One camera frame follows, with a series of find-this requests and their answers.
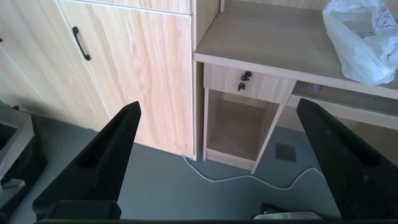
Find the wood grain panel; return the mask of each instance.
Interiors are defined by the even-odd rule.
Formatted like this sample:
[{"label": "wood grain panel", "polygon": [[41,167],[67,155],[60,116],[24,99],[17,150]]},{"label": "wood grain panel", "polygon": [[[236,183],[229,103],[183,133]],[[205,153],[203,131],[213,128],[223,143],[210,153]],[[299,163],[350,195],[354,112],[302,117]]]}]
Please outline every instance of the wood grain panel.
[{"label": "wood grain panel", "polygon": [[191,20],[99,4],[59,1],[81,30],[87,66],[111,113],[139,101],[136,142],[193,156]]},{"label": "wood grain panel", "polygon": [[242,82],[241,76],[244,73],[244,70],[206,63],[204,85],[212,90],[275,103],[285,103],[295,84],[294,80],[288,78],[254,72],[250,80],[245,82],[246,89],[238,91],[238,85]]},{"label": "wood grain panel", "polygon": [[[273,4],[277,6],[297,7],[301,9],[323,10],[330,0],[240,0],[262,4]],[[391,13],[398,16],[398,1],[383,0]]]},{"label": "wood grain panel", "polygon": [[3,0],[1,45],[56,112],[100,130],[110,119],[55,1]]},{"label": "wood grain panel", "polygon": [[[201,38],[213,22],[220,6],[219,0],[192,0],[192,53],[197,49]],[[203,148],[203,63],[193,62],[193,127],[194,127],[194,159]]]},{"label": "wood grain panel", "polygon": [[350,119],[353,121],[360,121],[372,125],[382,126],[391,129],[398,129],[398,114],[387,114],[384,112],[375,112],[367,110],[366,108],[357,108],[355,105],[341,105],[338,103],[331,103],[324,100],[317,100],[314,98],[307,98],[304,96],[292,95],[287,102],[288,106],[297,107],[301,98],[311,100],[333,116],[339,118]]},{"label": "wood grain panel", "polygon": [[221,162],[231,166],[236,166],[246,170],[252,170],[254,167],[254,161],[250,159],[240,158],[238,156],[230,155],[216,150],[207,149],[207,159],[212,161]]},{"label": "wood grain panel", "polygon": [[257,159],[256,159],[256,163],[254,164],[254,167],[253,167],[253,170],[251,171],[251,174],[254,174],[254,172],[257,169],[257,166],[260,163],[262,155],[263,155],[264,151],[266,150],[268,142],[269,142],[269,140],[271,138],[272,133],[274,132],[275,126],[276,126],[276,124],[278,122],[279,116],[282,113],[283,109],[284,109],[284,105],[278,105],[278,109],[274,113],[274,116],[272,118],[270,117],[270,120],[263,121],[263,125],[264,125],[264,123],[266,123],[267,125],[269,125],[269,127],[268,127],[268,129],[266,131],[266,136],[265,136],[264,142],[262,143],[262,146],[261,146],[261,148],[259,150],[259,153],[258,153]]},{"label": "wood grain panel", "polygon": [[20,110],[55,117],[39,92],[29,83],[25,75],[0,47],[0,100]]},{"label": "wood grain panel", "polygon": [[191,14],[191,0],[86,0],[117,6],[138,7],[165,12]]}]

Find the floor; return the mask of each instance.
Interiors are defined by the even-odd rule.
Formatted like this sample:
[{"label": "floor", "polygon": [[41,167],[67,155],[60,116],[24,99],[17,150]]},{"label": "floor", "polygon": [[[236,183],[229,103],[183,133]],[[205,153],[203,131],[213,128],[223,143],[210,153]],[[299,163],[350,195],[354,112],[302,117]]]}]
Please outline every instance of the floor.
[{"label": "floor", "polygon": [[[32,201],[86,146],[96,132],[46,118],[37,118],[49,163],[14,213],[11,223],[33,223]],[[275,159],[275,143],[296,147],[297,161]],[[224,179],[249,171],[214,161],[191,161],[203,175]],[[255,176],[288,187],[303,170],[319,165],[303,133],[276,128]],[[244,178],[211,183],[196,174],[181,156],[135,144],[118,204],[123,219],[248,220],[261,202],[290,210],[313,210],[323,217],[339,217],[325,180],[316,172],[303,175],[290,190],[277,190]]]}]

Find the white plastic bag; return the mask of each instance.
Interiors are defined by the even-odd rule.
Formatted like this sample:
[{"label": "white plastic bag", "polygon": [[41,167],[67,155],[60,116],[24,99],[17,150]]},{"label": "white plastic bag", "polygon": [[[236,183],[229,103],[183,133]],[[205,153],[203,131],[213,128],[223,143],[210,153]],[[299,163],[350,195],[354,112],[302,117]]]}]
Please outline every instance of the white plastic bag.
[{"label": "white plastic bag", "polygon": [[322,14],[345,77],[367,85],[393,81],[398,26],[381,0],[332,0]]}]

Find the wooden shelf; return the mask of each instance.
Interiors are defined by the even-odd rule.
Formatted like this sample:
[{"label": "wooden shelf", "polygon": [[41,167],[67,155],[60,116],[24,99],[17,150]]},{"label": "wooden shelf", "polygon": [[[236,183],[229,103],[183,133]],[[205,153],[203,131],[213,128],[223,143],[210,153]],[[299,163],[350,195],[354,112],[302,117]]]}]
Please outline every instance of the wooden shelf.
[{"label": "wooden shelf", "polygon": [[208,109],[214,115],[208,118],[206,158],[252,170],[278,104],[267,102],[266,108],[260,108],[217,98],[216,91],[211,92],[215,94]]},{"label": "wooden shelf", "polygon": [[322,91],[297,82],[287,106],[297,107],[301,98],[322,106],[333,116],[398,129],[398,100],[325,86]]},{"label": "wooden shelf", "polygon": [[398,78],[366,86],[348,80],[322,12],[229,0],[195,52],[195,60],[398,99]]}]

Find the drawer lock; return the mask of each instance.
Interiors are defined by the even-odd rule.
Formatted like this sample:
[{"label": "drawer lock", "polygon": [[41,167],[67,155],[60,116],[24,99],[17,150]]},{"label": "drawer lock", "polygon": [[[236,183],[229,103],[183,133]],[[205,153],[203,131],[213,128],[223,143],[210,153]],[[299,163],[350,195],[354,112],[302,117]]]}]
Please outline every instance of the drawer lock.
[{"label": "drawer lock", "polygon": [[245,84],[244,84],[243,82],[239,83],[239,85],[238,85],[238,91],[244,90],[245,88],[246,88],[246,87],[245,87]]}]

